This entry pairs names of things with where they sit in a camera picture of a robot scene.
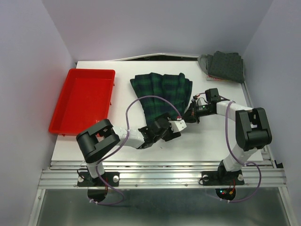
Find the green plaid skirt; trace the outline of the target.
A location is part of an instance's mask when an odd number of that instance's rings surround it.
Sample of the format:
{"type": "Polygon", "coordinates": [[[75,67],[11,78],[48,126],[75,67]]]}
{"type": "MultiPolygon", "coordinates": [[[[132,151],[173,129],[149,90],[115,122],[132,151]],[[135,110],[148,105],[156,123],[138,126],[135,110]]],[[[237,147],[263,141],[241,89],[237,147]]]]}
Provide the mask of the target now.
{"type": "Polygon", "coordinates": [[[148,96],[140,100],[148,126],[165,113],[173,120],[184,115],[190,103],[193,82],[183,73],[136,75],[130,83],[138,98],[148,96]]]}

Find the grey dotted skirt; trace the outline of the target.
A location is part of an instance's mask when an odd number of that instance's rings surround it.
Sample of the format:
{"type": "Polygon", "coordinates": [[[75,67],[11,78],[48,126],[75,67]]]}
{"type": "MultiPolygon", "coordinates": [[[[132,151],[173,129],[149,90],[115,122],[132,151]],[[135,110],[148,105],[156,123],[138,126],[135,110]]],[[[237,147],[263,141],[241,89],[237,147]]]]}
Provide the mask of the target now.
{"type": "Polygon", "coordinates": [[[207,56],[207,71],[214,78],[243,83],[244,61],[239,53],[223,53],[216,51],[207,56]]]}

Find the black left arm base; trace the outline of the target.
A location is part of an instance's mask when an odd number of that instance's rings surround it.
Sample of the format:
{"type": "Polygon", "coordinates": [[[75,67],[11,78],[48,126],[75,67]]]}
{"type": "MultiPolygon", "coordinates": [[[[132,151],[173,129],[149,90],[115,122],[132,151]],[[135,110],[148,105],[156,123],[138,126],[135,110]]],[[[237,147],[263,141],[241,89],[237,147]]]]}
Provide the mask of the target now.
{"type": "MultiPolygon", "coordinates": [[[[112,187],[119,186],[119,172],[105,172],[102,175],[103,180],[112,187]]],[[[105,187],[105,183],[99,178],[92,178],[88,171],[80,171],[78,173],[78,187],[105,187]]]]}

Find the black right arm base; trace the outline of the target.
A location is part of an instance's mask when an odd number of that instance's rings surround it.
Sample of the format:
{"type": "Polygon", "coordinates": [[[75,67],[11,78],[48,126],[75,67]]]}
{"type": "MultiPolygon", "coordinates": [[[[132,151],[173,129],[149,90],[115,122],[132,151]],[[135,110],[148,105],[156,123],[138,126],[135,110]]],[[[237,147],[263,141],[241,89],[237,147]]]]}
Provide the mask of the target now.
{"type": "Polygon", "coordinates": [[[240,170],[236,172],[202,171],[198,183],[203,186],[242,186],[245,182],[243,178],[238,179],[240,175],[242,175],[240,170]]]}

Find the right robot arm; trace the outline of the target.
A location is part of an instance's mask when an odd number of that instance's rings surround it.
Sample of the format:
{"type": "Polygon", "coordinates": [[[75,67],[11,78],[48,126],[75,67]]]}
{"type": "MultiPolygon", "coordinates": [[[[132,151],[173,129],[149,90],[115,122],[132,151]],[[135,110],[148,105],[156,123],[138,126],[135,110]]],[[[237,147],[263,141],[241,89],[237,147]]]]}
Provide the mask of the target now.
{"type": "Polygon", "coordinates": [[[229,155],[221,161],[216,178],[226,184],[233,179],[233,173],[237,173],[243,166],[255,165],[249,158],[271,143],[272,134],[266,111],[262,107],[241,106],[221,97],[217,88],[206,90],[205,95],[205,105],[198,104],[198,95],[193,97],[183,119],[187,123],[199,123],[200,117],[204,116],[216,114],[225,117],[225,139],[229,155]],[[236,144],[233,148],[229,143],[229,119],[235,122],[236,144]]]}

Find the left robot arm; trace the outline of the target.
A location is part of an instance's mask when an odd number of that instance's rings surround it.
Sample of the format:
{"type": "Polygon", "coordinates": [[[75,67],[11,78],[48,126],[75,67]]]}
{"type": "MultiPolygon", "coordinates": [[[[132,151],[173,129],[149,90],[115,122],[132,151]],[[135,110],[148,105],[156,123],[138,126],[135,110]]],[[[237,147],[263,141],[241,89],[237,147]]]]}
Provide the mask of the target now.
{"type": "Polygon", "coordinates": [[[181,136],[187,128],[182,118],[172,120],[168,113],[155,119],[150,126],[140,129],[123,129],[113,126],[104,119],[76,136],[89,172],[88,180],[95,186],[104,182],[105,171],[102,162],[114,147],[129,146],[146,149],[159,140],[170,141],[181,136]]]}

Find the folded pink patterned skirt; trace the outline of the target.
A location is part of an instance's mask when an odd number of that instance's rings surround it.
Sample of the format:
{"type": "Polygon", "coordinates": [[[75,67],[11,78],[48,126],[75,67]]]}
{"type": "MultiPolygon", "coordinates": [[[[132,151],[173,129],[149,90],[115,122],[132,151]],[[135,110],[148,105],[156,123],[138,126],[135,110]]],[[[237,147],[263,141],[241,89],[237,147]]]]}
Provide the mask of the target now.
{"type": "Polygon", "coordinates": [[[215,77],[212,77],[210,75],[206,75],[206,80],[207,81],[218,81],[218,82],[230,82],[229,80],[215,78],[215,77]]]}

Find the folded light grey skirt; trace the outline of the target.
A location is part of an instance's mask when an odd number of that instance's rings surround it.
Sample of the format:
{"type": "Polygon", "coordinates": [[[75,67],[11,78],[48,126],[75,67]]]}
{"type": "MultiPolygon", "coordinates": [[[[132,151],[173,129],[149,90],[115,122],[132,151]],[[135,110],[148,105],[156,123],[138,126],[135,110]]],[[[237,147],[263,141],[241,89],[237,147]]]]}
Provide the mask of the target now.
{"type": "Polygon", "coordinates": [[[211,67],[211,63],[213,60],[213,55],[210,54],[203,54],[198,58],[198,64],[201,68],[201,70],[205,73],[205,74],[209,74],[209,69],[211,67]]]}

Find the red plastic tray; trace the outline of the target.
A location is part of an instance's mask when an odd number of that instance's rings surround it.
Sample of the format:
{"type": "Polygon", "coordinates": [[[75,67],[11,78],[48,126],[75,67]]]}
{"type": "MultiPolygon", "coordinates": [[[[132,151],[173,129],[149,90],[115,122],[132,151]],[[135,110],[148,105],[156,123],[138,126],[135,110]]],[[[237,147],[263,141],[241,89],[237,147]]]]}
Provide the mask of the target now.
{"type": "Polygon", "coordinates": [[[48,131],[57,135],[76,136],[106,119],[114,79],[114,70],[70,69],[48,131]]]}

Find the aluminium frame rail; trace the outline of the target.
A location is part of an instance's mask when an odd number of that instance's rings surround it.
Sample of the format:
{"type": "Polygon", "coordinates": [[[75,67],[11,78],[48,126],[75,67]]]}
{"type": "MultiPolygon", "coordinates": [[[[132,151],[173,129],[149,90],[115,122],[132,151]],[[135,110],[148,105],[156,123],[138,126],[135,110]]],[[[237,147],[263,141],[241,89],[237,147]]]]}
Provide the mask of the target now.
{"type": "MultiPolygon", "coordinates": [[[[287,179],[282,168],[263,160],[255,166],[243,167],[244,187],[256,187],[261,177],[261,187],[286,187],[287,179]]],[[[84,167],[80,161],[52,161],[43,170],[39,189],[78,188],[77,171],[84,167]]],[[[119,189],[202,188],[198,183],[202,171],[217,170],[217,161],[105,161],[107,172],[119,172],[119,189]]]]}

